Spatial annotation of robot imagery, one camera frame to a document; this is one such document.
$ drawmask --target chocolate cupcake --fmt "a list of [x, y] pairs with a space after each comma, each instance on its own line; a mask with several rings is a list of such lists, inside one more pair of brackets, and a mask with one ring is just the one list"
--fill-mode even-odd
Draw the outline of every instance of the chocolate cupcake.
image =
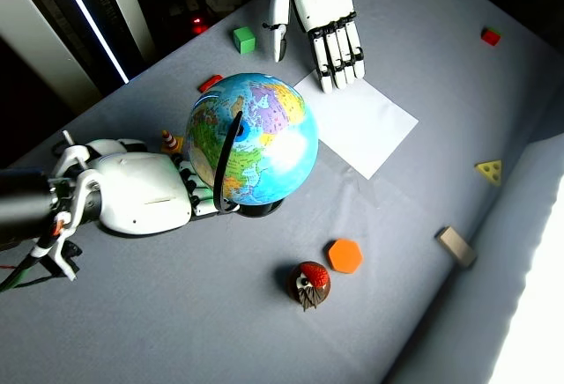
[[329, 295], [329, 272], [317, 262], [302, 262], [290, 272], [287, 289], [290, 297], [301, 303], [303, 310], [317, 308]]

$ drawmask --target blue ocean on globe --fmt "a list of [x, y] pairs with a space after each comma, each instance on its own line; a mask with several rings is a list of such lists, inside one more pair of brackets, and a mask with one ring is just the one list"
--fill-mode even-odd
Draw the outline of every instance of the blue ocean on globe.
[[243, 73], [219, 81], [197, 101], [186, 131], [190, 162], [210, 188], [239, 111], [224, 196], [245, 205], [279, 201], [311, 173], [318, 149], [315, 118], [295, 89], [272, 76]]

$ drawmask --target green block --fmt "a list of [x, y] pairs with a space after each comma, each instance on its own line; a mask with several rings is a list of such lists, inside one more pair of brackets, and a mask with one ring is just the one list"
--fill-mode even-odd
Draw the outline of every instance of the green block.
[[241, 27], [233, 32], [235, 47], [241, 54], [247, 54], [255, 50], [255, 35], [249, 27]]

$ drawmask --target orange hexagonal block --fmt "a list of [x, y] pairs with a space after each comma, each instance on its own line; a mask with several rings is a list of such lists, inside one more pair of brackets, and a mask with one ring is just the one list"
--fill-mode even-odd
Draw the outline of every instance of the orange hexagonal block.
[[339, 239], [335, 240], [327, 257], [331, 267], [338, 272], [352, 274], [362, 263], [362, 252], [356, 241]]

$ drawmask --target traffic cone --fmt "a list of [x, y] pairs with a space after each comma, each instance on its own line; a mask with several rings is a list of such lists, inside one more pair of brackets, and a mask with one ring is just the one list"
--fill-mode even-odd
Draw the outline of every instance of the traffic cone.
[[175, 137], [168, 130], [162, 130], [162, 147], [163, 152], [175, 153], [182, 150], [182, 137]]

